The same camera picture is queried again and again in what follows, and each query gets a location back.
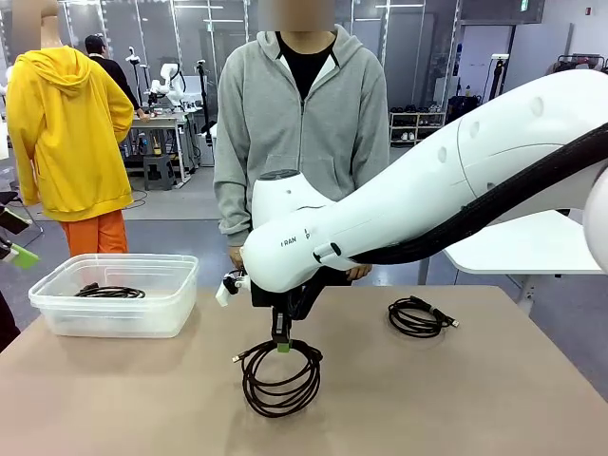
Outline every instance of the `green object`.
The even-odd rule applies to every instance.
[[[276,350],[279,353],[289,353],[289,350],[292,349],[292,341],[289,341],[289,344],[276,344]]]
[[[40,260],[37,255],[17,244],[12,244],[10,248],[19,252],[19,255],[16,256],[11,263],[21,269],[29,269]]]

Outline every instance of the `black shirt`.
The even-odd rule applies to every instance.
[[[137,111],[140,108],[140,104],[137,102],[137,98],[135,98],[133,92],[131,92],[131,87],[129,87],[129,84],[126,81],[126,76],[124,75],[124,71],[121,66],[113,60],[105,59],[104,57],[100,57],[98,55],[92,55],[89,57],[91,60],[101,65],[105,72],[110,75],[114,82],[123,90],[124,95],[126,95],[129,101],[133,104],[133,110]]]
[[[295,52],[285,44],[279,31],[276,33],[276,39],[281,49],[281,55],[285,56],[285,60],[287,60],[287,64],[294,75],[295,85],[300,92],[300,97],[304,100],[308,97],[308,93],[311,91],[311,87],[319,71],[321,71],[327,59],[332,55],[335,39],[329,46],[316,54],[300,54],[299,52]]]

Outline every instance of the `floor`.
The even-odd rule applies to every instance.
[[[397,157],[402,151],[393,151]],[[139,180],[132,181],[143,188]],[[140,199],[143,193],[136,194]],[[224,273],[231,269],[225,253],[225,241],[218,230],[217,207],[213,198],[212,172],[200,170],[182,189],[170,192],[150,191],[125,212],[130,249],[133,253],[185,254],[200,259],[199,285],[217,287]],[[24,329],[38,316],[29,305],[28,289],[67,259],[67,245],[58,224],[41,221],[45,233],[29,248],[41,261],[23,272],[0,265],[0,289],[10,304],[18,326]],[[35,235],[29,228],[15,238],[22,245]],[[414,285],[418,265],[377,266],[357,286]],[[452,285],[456,270],[443,255],[430,264],[428,284]],[[459,273],[458,284],[495,285],[515,298],[518,288],[506,276],[467,275]],[[567,276],[547,279],[537,291],[531,318],[554,341],[572,363],[608,400],[608,277]],[[500,325],[500,321],[488,321]]]

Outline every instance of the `person's hand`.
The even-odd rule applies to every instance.
[[[243,258],[240,256],[240,247],[228,247],[228,256],[237,269],[243,269]]]
[[[367,274],[371,272],[370,264],[362,264],[361,266],[357,266],[356,268],[352,268],[347,271],[347,280],[352,282],[354,280],[359,280],[360,278],[365,277]]]
[[[137,110],[137,117],[140,118],[140,121],[142,121],[146,124],[148,122],[150,122],[150,115],[143,112],[143,109],[141,109],[141,108]]]

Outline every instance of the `hood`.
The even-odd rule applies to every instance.
[[[31,50],[20,55],[19,62],[68,96],[80,93],[94,65],[82,52],[68,46]]]
[[[342,26],[336,25],[333,34],[336,35],[335,43],[333,44],[333,55],[338,61],[338,66],[343,67],[363,45],[356,36],[350,36]],[[257,42],[269,59],[276,60],[280,53],[280,48],[275,32],[261,31],[257,34]]]

